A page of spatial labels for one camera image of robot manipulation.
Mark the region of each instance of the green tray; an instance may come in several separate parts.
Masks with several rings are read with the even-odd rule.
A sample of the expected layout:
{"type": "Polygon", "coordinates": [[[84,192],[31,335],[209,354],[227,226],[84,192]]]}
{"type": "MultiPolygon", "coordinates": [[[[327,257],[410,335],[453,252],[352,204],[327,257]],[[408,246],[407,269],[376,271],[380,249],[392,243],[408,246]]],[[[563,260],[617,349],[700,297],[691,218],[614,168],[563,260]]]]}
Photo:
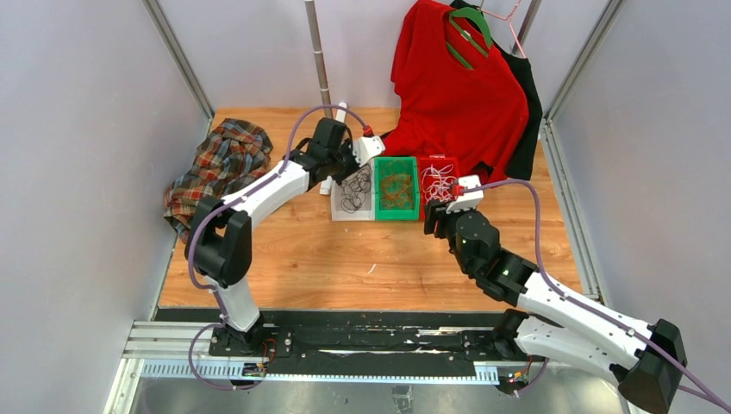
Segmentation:
{"type": "Polygon", "coordinates": [[[419,219],[419,172],[414,157],[377,157],[374,166],[374,185],[376,186],[376,220],[418,220],[419,219]],[[390,183],[389,177],[407,174],[411,177],[410,188],[398,191],[394,187],[384,187],[390,183]],[[394,206],[393,198],[387,197],[386,193],[398,200],[398,206],[394,206]]]}

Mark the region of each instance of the white container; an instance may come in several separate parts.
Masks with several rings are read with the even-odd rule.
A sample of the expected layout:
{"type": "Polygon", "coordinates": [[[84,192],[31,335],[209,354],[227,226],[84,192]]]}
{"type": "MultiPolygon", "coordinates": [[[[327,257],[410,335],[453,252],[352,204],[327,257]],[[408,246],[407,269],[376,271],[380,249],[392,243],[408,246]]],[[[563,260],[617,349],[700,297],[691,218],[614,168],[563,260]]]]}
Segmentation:
{"type": "Polygon", "coordinates": [[[357,211],[343,208],[343,188],[333,181],[330,190],[330,215],[334,222],[363,222],[376,220],[376,185],[373,183],[375,170],[373,160],[368,161],[371,167],[371,191],[365,195],[363,205],[357,211]]]}

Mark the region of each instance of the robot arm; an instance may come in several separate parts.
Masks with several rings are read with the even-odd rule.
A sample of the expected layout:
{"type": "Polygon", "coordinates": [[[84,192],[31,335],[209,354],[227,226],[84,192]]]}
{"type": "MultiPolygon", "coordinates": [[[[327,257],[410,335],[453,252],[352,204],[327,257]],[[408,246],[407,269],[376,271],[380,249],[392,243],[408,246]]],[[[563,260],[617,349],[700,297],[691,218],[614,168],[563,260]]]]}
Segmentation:
{"type": "MultiPolygon", "coordinates": [[[[477,187],[479,180],[477,176],[464,177],[458,185],[477,187]]],[[[622,396],[640,408],[667,412],[682,374],[638,336],[650,338],[685,366],[678,328],[663,319],[651,325],[606,308],[501,248],[499,231],[476,210],[481,199],[482,192],[475,191],[449,203],[429,202],[424,233],[447,239],[459,268],[475,279],[486,295],[550,320],[508,310],[495,329],[495,340],[501,343],[493,344],[494,348],[545,356],[582,368],[616,385],[622,396]],[[611,315],[628,329],[618,328],[597,313],[611,315]]]]}
{"type": "Polygon", "coordinates": [[[203,230],[194,253],[194,264],[209,284],[215,287],[219,305],[226,310],[226,329],[238,337],[243,348],[254,350],[261,340],[259,307],[254,303],[246,274],[252,261],[252,231],[284,203],[304,194],[328,176],[338,184],[358,171],[385,146],[378,136],[350,138],[347,126],[322,118],[311,139],[305,139],[265,176],[250,186],[223,199],[204,198],[196,208],[191,232],[198,229],[212,211],[240,199],[216,217],[203,230]],[[261,183],[257,191],[251,189],[261,183]],[[216,228],[226,227],[224,235],[216,228]]]}

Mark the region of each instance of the wooden platform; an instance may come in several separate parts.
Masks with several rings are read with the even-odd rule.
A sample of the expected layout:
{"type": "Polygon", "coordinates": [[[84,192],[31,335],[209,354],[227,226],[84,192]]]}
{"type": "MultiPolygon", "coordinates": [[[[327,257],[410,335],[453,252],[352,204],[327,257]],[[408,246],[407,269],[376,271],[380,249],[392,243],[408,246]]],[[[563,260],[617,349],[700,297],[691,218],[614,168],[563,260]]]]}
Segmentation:
{"type": "MultiPolygon", "coordinates": [[[[396,126],[398,110],[356,109],[382,133],[396,126]]],[[[254,122],[272,138],[272,166],[282,158],[301,109],[218,110],[214,125],[233,117],[254,122]]],[[[311,135],[321,116],[302,125],[295,142],[311,135]]],[[[360,128],[351,117],[355,137],[360,128]]],[[[542,203],[541,252],[547,271],[580,290],[564,223],[543,152],[531,180],[542,203]]],[[[499,230],[507,249],[529,260],[534,254],[534,205],[527,189],[509,185],[487,191],[479,208],[499,230]]],[[[332,222],[328,197],[316,189],[269,216],[253,232],[249,284],[260,307],[421,311],[501,311],[447,252],[447,242],[425,236],[421,222],[332,222]]],[[[161,306],[215,306],[190,282],[179,243],[172,257],[161,306]]]]}

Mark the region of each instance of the tangled wires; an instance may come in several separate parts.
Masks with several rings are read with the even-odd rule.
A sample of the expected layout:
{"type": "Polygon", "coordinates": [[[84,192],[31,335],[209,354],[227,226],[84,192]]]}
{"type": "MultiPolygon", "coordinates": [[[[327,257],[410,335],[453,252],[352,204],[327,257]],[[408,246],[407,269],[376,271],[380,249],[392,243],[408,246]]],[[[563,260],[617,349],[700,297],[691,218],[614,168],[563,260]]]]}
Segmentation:
{"type": "Polygon", "coordinates": [[[341,185],[343,211],[353,214],[363,208],[371,194],[372,169],[366,164],[355,174],[343,180],[341,185]]]}
{"type": "Polygon", "coordinates": [[[448,174],[453,169],[454,165],[450,164],[439,170],[434,168],[434,165],[422,170],[422,191],[425,201],[439,200],[442,203],[452,201],[453,196],[449,193],[449,189],[457,182],[457,178],[448,174]]]}
{"type": "Polygon", "coordinates": [[[381,210],[412,210],[415,206],[414,180],[407,173],[410,166],[405,161],[394,160],[379,173],[379,199],[381,210]]]}

